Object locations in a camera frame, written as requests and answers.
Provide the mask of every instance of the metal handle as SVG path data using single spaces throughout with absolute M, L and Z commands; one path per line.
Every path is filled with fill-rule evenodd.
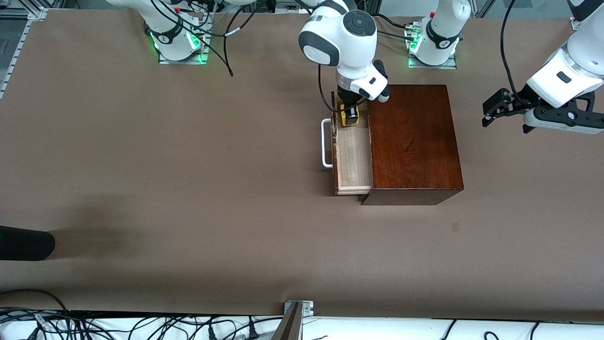
M 325 118 L 321 121 L 321 162 L 323 162 L 323 166 L 327 169 L 332 169 L 333 164 L 328 164 L 325 159 L 325 123 L 331 123 L 331 118 Z

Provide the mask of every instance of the brown table surface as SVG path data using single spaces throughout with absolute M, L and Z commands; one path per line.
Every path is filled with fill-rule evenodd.
M 133 11 L 34 23 L 0 101 L 0 224 L 57 230 L 59 245 L 55 260 L 0 263 L 1 289 L 70 309 L 259 314 L 311 299 L 323 315 L 604 320 L 604 135 L 524 135 L 520 117 L 482 128 L 483 101 L 507 86 L 501 21 L 467 23 L 456 71 L 410 70 L 403 42 L 380 36 L 392 83 L 447 84 L 465 190 L 379 207 L 334 197 L 321 166 L 329 113 L 297 45 L 306 18 L 258 15 L 230 37 L 234 78 L 215 56 L 158 65 Z M 567 19 L 511 20 L 516 84 L 571 33 Z

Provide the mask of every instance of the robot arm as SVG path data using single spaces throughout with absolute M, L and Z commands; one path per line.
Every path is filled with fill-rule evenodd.
M 550 128 L 584 134 L 604 129 L 604 114 L 593 112 L 593 91 L 604 81 L 604 0 L 568 0 L 579 30 L 558 48 L 518 93 L 501 89 L 483 104 L 483 126 L 494 119 L 524 115 L 524 132 Z M 577 101 L 587 102 L 585 110 Z
M 298 35 L 307 59 L 336 67 L 338 96 L 346 108 L 355 106 L 362 97 L 386 101 L 390 95 L 382 62 L 373 62 L 377 33 L 373 18 L 357 10 L 353 0 L 326 0 L 319 2 Z M 346 110 L 345 125 L 354 124 L 356 119 L 354 107 Z
M 467 0 L 439 0 L 434 17 L 420 21 L 420 34 L 410 53 L 427 65 L 441 65 L 455 53 L 461 29 L 470 18 L 472 7 Z
M 200 49 L 199 39 L 191 34 L 195 28 L 183 21 L 198 25 L 199 19 L 186 13 L 177 14 L 160 0 L 107 0 L 108 3 L 136 10 L 151 30 L 155 46 L 169 60 L 183 60 Z M 228 0 L 235 5 L 247 5 L 255 0 Z

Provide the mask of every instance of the black cable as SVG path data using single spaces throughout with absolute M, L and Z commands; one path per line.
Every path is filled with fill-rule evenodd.
M 187 340 L 193 340 L 193 338 L 195 338 L 195 334 L 197 334 L 197 332 L 199 332 L 205 325 L 210 324 L 210 322 L 212 321 L 214 317 L 212 316 L 208 321 L 204 322 L 203 324 L 199 325 L 199 327 L 195 330 L 195 332 L 193 332 L 193 334 L 191 334 L 191 336 L 187 339 Z
M 228 66 L 228 64 L 225 61 L 225 59 L 210 44 L 208 44 L 202 37 L 200 37 L 197 33 L 194 33 L 189 28 L 184 27 L 184 25 L 181 25 L 179 22 L 175 21 L 174 19 L 170 18 L 169 16 L 165 15 L 164 12 L 162 12 L 161 10 L 159 10 L 159 7 L 157 7 L 157 5 L 155 4 L 154 1 L 151 1 L 151 4 L 153 4 L 153 6 L 155 7 L 155 9 L 157 9 L 157 11 L 160 14 L 162 14 L 166 19 L 168 19 L 169 21 L 172 21 L 176 25 L 180 25 L 184 30 L 186 30 L 187 32 L 191 33 L 192 35 L 196 36 L 199 40 L 201 40 L 204 43 L 204 45 L 207 46 L 212 52 L 214 52 L 214 54 L 216 54 L 216 56 L 218 56 L 218 58 L 220 58 L 220 60 L 223 62 L 223 64 L 225 64 L 229 68 L 229 70 L 230 70 L 230 67 Z
M 152 324 L 153 322 L 155 322 L 155 321 L 157 321 L 157 320 L 159 320 L 159 319 L 160 319 L 160 318 L 156 318 L 156 319 L 155 319 L 155 320 L 153 320 L 152 322 L 150 322 L 150 323 L 148 323 L 148 324 L 145 324 L 144 326 L 141 326 L 141 327 L 137 328 L 137 326 L 138 326 L 138 325 L 139 325 L 141 322 L 143 322 L 145 319 L 141 319 L 141 320 L 139 320 L 139 321 L 138 321 L 136 324 L 134 324 L 134 326 L 133 326 L 133 327 L 132 327 L 132 329 L 130 330 L 130 332 L 129 332 L 129 334 L 128 334 L 128 340 L 132 339 L 132 334 L 134 333 L 134 331 L 135 331 L 136 329 L 140 329 L 140 328 L 143 328 L 143 327 L 145 327 L 145 326 L 148 326 L 148 325 Z
M 177 324 L 177 323 L 178 323 L 180 320 L 182 320 L 182 319 L 184 319 L 184 316 L 183 316 L 183 317 L 181 317 L 180 319 L 177 319 L 177 318 L 172 318 L 172 319 L 170 320 L 170 323 L 168 323 L 168 324 L 164 324 L 164 330 L 162 330 L 162 332 L 161 332 L 161 334 L 159 335 L 159 337 L 157 338 L 157 340 L 163 340 L 163 339 L 164 339 L 164 337 L 165 337 L 165 334 L 168 332 L 168 330 L 170 330 L 170 328 L 174 327 L 174 328 L 179 329 L 178 327 L 176 327 L 176 324 Z M 187 334 L 187 339 L 188 339 L 188 333 L 187 333 L 187 331 L 185 331 L 185 330 L 183 330 L 183 329 L 180 329 L 180 330 L 182 330 L 183 332 L 185 332 L 185 334 Z
M 212 327 L 212 319 L 210 319 L 210 323 L 208 324 L 208 339 L 216 340 L 216 334 L 214 333 L 214 327 Z
M 298 5 L 302 6 L 302 8 L 305 9 L 308 12 L 308 15 L 310 15 L 312 13 L 312 11 L 310 10 L 310 8 L 305 3 L 303 3 L 302 1 L 300 1 L 300 0 L 294 0 L 294 1 L 297 2 Z
M 537 326 L 541 323 L 541 321 L 537 321 L 535 323 L 535 325 L 533 326 L 533 328 L 530 329 L 530 340 L 533 340 L 533 335 L 535 334 L 535 330 L 537 329 Z
M 165 322 L 159 326 L 153 333 L 151 333 L 151 335 L 149 335 L 149 337 L 147 338 L 147 340 L 151 340 L 151 338 L 153 337 L 153 335 L 155 335 L 155 333 L 159 332 L 161 329 L 163 329 L 165 327 L 165 325 L 170 322 L 171 319 L 169 319 L 168 317 L 166 317 Z
M 153 6 L 155 7 L 155 9 L 156 9 L 158 12 L 160 12 L 160 13 L 161 13 L 163 16 L 165 16 L 165 17 L 169 18 L 169 17 L 168 17 L 168 16 L 167 16 L 167 15 L 166 15 L 164 12 L 162 12 L 162 11 L 159 9 L 159 7 L 157 7 L 157 5 L 155 4 L 155 2 L 154 2 L 154 1 L 151 1 L 151 3 L 153 4 Z M 215 36 L 215 37 L 218 37 L 218 38 L 224 38 L 224 37 L 225 37 L 225 35 L 224 35 L 224 34 L 216 34 L 216 33 L 212 33 L 212 32 L 210 32 L 210 31 L 206 31 L 206 30 L 204 30 L 203 28 L 201 28 L 201 26 L 203 26 L 203 25 L 194 25 L 192 22 L 190 22 L 190 21 L 186 20 L 185 18 L 183 18 L 182 16 L 178 15 L 178 14 L 177 14 L 177 13 L 174 11 L 174 8 L 172 8 L 172 7 L 168 6 L 168 4 L 166 4 L 165 2 L 160 1 L 160 3 L 161 3 L 161 4 L 162 4 L 162 5 L 163 5 L 163 6 L 164 6 L 164 7 L 165 7 L 165 8 L 166 8 L 168 11 L 172 12 L 172 14 L 174 14 L 174 15 L 175 15 L 175 16 L 177 16 L 177 17 L 178 17 L 180 20 L 182 20 L 182 21 L 183 21 L 185 24 L 188 24 L 188 25 L 190 25 L 191 27 L 196 28 L 196 29 L 200 30 L 201 32 L 203 32 L 203 33 L 205 33 L 205 34 L 209 34 L 209 35 L 211 35 L 211 36 Z
M 201 6 L 200 4 L 195 4 L 192 0 L 187 0 L 187 4 L 189 5 L 189 7 L 191 7 L 191 9 L 193 9 L 193 5 L 195 5 L 201 10 L 207 11 L 203 6 Z
M 42 331 L 42 334 L 44 335 L 44 340 L 48 340 L 48 338 L 46 337 L 46 333 L 44 332 L 44 330 L 42 330 L 42 328 L 40 327 L 40 325 L 36 326 L 36 328 L 33 330 L 33 332 L 31 332 L 31 334 L 27 337 L 27 340 L 36 340 L 37 339 L 37 333 L 39 331 Z
M 453 328 L 453 325 L 457 322 L 457 319 L 453 320 L 453 322 L 451 324 L 449 324 L 449 327 L 447 328 L 447 332 L 445 332 L 445 336 L 443 336 L 442 338 L 440 338 L 440 340 L 446 340 L 449 337 L 449 333 L 451 332 L 451 329 Z
M 399 36 L 398 34 L 392 34 L 392 33 L 389 33 L 389 32 L 384 32 L 384 31 L 379 31 L 379 30 L 377 32 L 381 33 L 381 34 L 384 34 L 384 35 L 387 35 L 387 36 L 393 36 L 395 38 L 401 38 L 401 39 L 404 39 L 404 40 L 409 40 L 409 41 L 413 41 L 414 40 L 410 36 Z
M 224 41 L 222 42 L 222 53 L 225 56 L 225 60 L 226 60 L 226 68 L 228 69 L 229 74 L 231 75 L 231 77 L 233 77 L 233 70 L 231 69 L 231 64 L 229 64 L 228 62 L 228 54 L 227 54 L 227 38 L 228 36 L 226 35 L 227 32 L 230 31 L 231 26 L 233 24 L 233 22 L 235 21 L 235 18 L 239 15 L 239 13 L 241 13 L 241 11 L 243 10 L 243 7 L 239 7 L 239 9 L 235 12 L 235 15 L 233 15 L 233 17 L 231 18 L 231 20 L 229 21 L 228 25 L 226 26 L 226 30 L 225 30 L 225 37 L 224 37 Z M 254 11 L 249 17 L 248 19 L 243 23 L 242 26 L 244 26 L 245 24 L 248 23 L 248 21 L 252 18 L 252 16 L 254 16 L 254 14 L 256 13 L 256 11 Z
M 47 315 L 51 315 L 51 316 L 60 316 L 62 318 L 67 318 L 67 319 L 71 319 L 71 320 L 79 320 L 79 319 L 76 319 L 76 318 L 72 318 L 72 317 L 69 317 L 69 316 L 64 316 L 64 315 L 57 314 L 57 313 L 44 312 L 42 310 L 40 310 L 40 311 L 36 310 L 36 311 L 32 312 L 31 310 L 28 310 L 28 309 L 14 309 L 14 310 L 11 310 L 11 313 L 13 313 L 13 312 L 21 312 L 21 313 L 26 313 L 26 314 L 29 314 L 29 315 L 12 315 L 12 316 L 9 316 L 7 318 L 4 318 L 4 319 L 0 320 L 0 324 L 3 324 L 5 322 L 10 322 L 10 321 L 23 321 L 21 319 L 25 318 L 25 317 L 29 317 L 29 318 L 34 318 L 35 319 L 34 313 L 37 313 L 37 314 L 47 314 Z
M 30 312 L 30 311 L 28 311 L 28 310 L 20 310 L 20 312 L 25 313 L 25 314 L 29 314 L 31 318 L 33 318 L 34 320 L 36 320 L 36 324 L 37 324 L 36 329 L 34 329 L 34 331 L 32 332 L 32 334 L 31 334 L 31 335 L 30 335 L 30 337 L 28 338 L 28 340 L 30 340 L 30 338 L 31 338 L 32 336 L 37 336 L 38 330 L 41 330 L 41 331 L 42 331 L 42 334 L 44 335 L 44 340 L 48 340 L 48 339 L 47 339 L 47 336 L 46 336 L 47 331 L 46 331 L 46 330 L 44 330 L 43 325 L 42 325 L 40 322 L 38 322 L 38 320 L 36 319 L 36 315 L 34 315 L 34 313 L 32 313 L 32 312 Z M 8 322 L 8 321 L 6 321 L 6 319 L 4 319 L 4 320 L 2 320 L 2 322 L 0 322 L 0 323 L 5 323 L 5 322 Z
M 371 16 L 377 16 L 379 18 L 382 18 L 382 19 L 386 20 L 390 25 L 392 25 L 394 27 L 406 29 L 406 27 L 405 27 L 406 25 L 397 24 L 396 22 L 390 20 L 390 18 L 387 17 L 387 16 L 385 16 L 385 15 L 377 13 L 377 14 L 372 14 Z
M 495 340 L 499 340 L 499 336 L 497 336 L 497 334 L 495 334 L 495 333 L 491 332 L 490 330 L 489 330 L 489 331 L 484 332 L 484 334 L 483 334 L 483 339 L 484 339 L 484 340 L 491 340 L 491 339 L 489 339 L 489 335 L 492 335 L 492 336 L 495 338 Z
M 173 325 L 172 328 L 176 328 L 176 329 L 182 331 L 183 333 L 185 333 L 187 335 L 187 339 L 188 339 L 188 332 L 186 330 L 184 330 L 184 329 L 182 329 L 182 328 L 180 328 L 180 327 L 178 327 L 176 325 Z
M 283 319 L 282 316 L 276 316 L 275 318 L 256 320 L 256 321 L 252 322 L 251 324 L 259 324 L 259 323 L 265 322 L 265 321 L 281 320 L 281 319 Z M 234 337 L 237 334 L 237 332 L 239 332 L 240 330 L 246 329 L 247 327 L 249 327 L 249 324 L 247 324 L 245 326 L 241 326 L 241 327 L 235 329 L 234 331 L 232 331 L 231 333 L 229 333 L 229 335 L 227 335 L 224 338 L 222 338 L 222 340 L 227 340 L 230 336 Z
M 75 322 L 75 330 L 74 330 L 74 334 L 75 334 L 76 332 L 77 332 L 77 333 L 80 333 L 80 340 L 84 340 L 84 329 L 85 329 L 85 328 L 86 328 L 86 327 L 82 328 L 82 323 L 81 323 L 81 322 L 79 322 L 79 321 L 76 321 L 76 322 Z M 90 334 L 86 334 L 86 335 L 87 335 L 86 339 L 87 339 L 87 340 L 91 340 L 91 339 L 88 339 L 88 338 L 90 338 Z
M 506 15 L 503 17 L 503 23 L 501 24 L 501 35 L 500 35 L 500 50 L 501 50 L 501 60 L 503 61 L 503 67 L 506 68 L 507 80 L 510 82 L 510 87 L 512 88 L 512 93 L 514 94 L 514 97 L 518 101 L 523 102 L 523 100 L 518 95 L 518 92 L 516 91 L 516 86 L 514 86 L 514 80 L 512 79 L 512 72 L 510 71 L 510 67 L 507 64 L 506 51 L 504 48 L 504 33 L 506 30 L 507 18 L 510 16 L 510 12 L 512 11 L 512 7 L 514 7 L 515 2 L 516 2 L 516 0 L 510 1 L 510 5 L 507 8 Z
M 251 315 L 249 316 L 248 326 L 249 326 L 248 340 L 258 339 L 260 337 L 260 335 L 258 335 L 258 332 L 256 331 L 256 327 L 254 327 L 254 323 L 253 323 Z
M 6 295 L 6 294 L 12 294 L 12 293 L 21 293 L 21 292 L 40 293 L 40 294 L 48 295 L 53 300 L 55 300 L 55 302 L 58 303 L 59 306 L 61 306 L 61 309 L 63 310 L 64 315 L 69 316 L 69 312 L 67 311 L 67 307 L 65 307 L 65 304 L 63 303 L 63 301 L 61 301 L 61 299 L 59 299 L 58 297 L 54 296 L 52 293 L 47 292 L 46 290 L 31 289 L 31 288 L 13 289 L 13 290 L 9 290 L 9 291 L 0 293 L 0 296 Z M 65 324 L 67 325 L 67 329 L 69 330 L 70 325 L 69 325 L 69 321 L 67 319 L 65 319 Z
M 64 337 L 63 337 L 63 335 L 62 335 L 62 333 L 64 333 L 64 332 L 61 332 L 61 331 L 59 330 L 59 328 L 58 328 L 58 327 L 57 327 L 55 324 L 53 324 L 52 322 L 50 322 L 50 321 L 49 321 L 48 323 L 49 323 L 51 326 L 53 326 L 53 328 L 54 328 L 55 332 L 48 331 L 48 330 L 47 330 L 46 332 L 48 332 L 48 333 L 50 333 L 50 334 L 56 333 L 56 334 L 58 334 L 58 335 L 59 335 L 59 337 L 61 338 L 61 340 L 65 340 L 65 338 L 64 338 Z M 67 338 L 68 338 L 68 339 L 69 339 L 69 334 L 70 334 L 70 333 L 71 333 L 71 329 L 70 329 L 70 330 L 68 330 L 68 332 L 67 332 Z
M 90 335 L 90 329 L 88 329 L 88 327 L 86 326 L 86 321 L 77 322 L 75 325 L 77 327 L 79 327 L 81 325 L 81 327 L 79 327 L 79 328 L 82 330 L 82 332 L 86 332 L 85 333 L 86 340 L 92 340 L 92 336 Z M 80 340 L 84 340 L 84 336 L 83 335 L 84 334 L 80 334 Z
M 102 331 L 95 331 L 95 330 L 91 330 L 91 332 L 93 332 L 93 333 L 94 333 L 94 332 L 130 333 L 130 332 L 134 332 L 134 331 L 135 331 L 135 330 L 137 330 L 137 329 L 141 329 L 141 328 L 143 328 L 143 327 L 147 327 L 148 325 L 151 325 L 152 323 L 154 323 L 155 321 L 159 320 L 160 318 L 155 318 L 155 319 L 151 320 L 150 322 L 147 322 L 147 323 L 146 323 L 146 324 L 144 324 L 144 325 L 140 325 L 140 324 L 141 324 L 143 321 L 146 321 L 146 320 L 149 320 L 149 319 L 150 319 L 150 318 L 143 318 L 143 319 L 140 319 L 140 320 L 139 320 L 139 321 L 138 321 L 136 324 L 134 324 L 134 326 L 133 326 L 133 327 L 132 327 L 132 329 L 130 329 L 130 330 L 120 330 L 120 329 L 111 329 L 111 330 L 105 330 L 105 329 L 103 329 L 103 328 L 99 327 L 98 325 L 94 324 L 95 319 L 92 319 L 92 320 L 90 320 L 90 321 L 85 321 L 85 320 L 83 320 L 83 321 L 84 321 L 84 322 L 87 322 L 87 323 L 89 323 L 89 324 L 91 324 L 91 325 L 93 325 L 94 327 L 96 327 L 96 328 L 98 328 L 98 329 L 100 329 L 100 330 L 102 330 Z
M 335 109 L 333 109 L 333 108 L 331 107 L 331 105 L 329 105 L 329 103 L 327 103 L 327 100 L 325 99 L 325 95 L 323 94 L 323 86 L 321 85 L 321 65 L 319 65 L 319 93 L 321 93 L 321 98 L 323 99 L 323 104 L 325 104 L 325 107 L 326 107 L 326 108 L 327 108 L 329 111 L 331 111 L 331 112 L 333 112 L 333 113 L 338 113 L 338 112 L 341 112 L 341 111 L 347 111 L 347 110 L 350 110 L 350 109 L 352 109 L 352 108 L 356 108 L 356 107 L 357 107 L 357 106 L 359 106 L 360 104 L 363 104 L 364 102 L 366 102 L 366 101 L 367 101 L 367 98 L 365 98 L 365 99 L 363 99 L 362 101 L 360 101 L 360 102 L 358 102 L 358 103 L 356 103 L 356 104 L 354 104 L 354 105 L 351 105 L 351 106 L 349 106 L 349 107 L 347 107 L 347 108 L 344 108 L 343 110 L 335 110 Z

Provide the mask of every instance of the dark wood box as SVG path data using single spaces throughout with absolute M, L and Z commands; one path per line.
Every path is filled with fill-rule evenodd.
M 389 101 L 359 107 L 358 125 L 332 115 L 336 194 L 365 205 L 439 204 L 463 190 L 447 88 L 390 87 Z

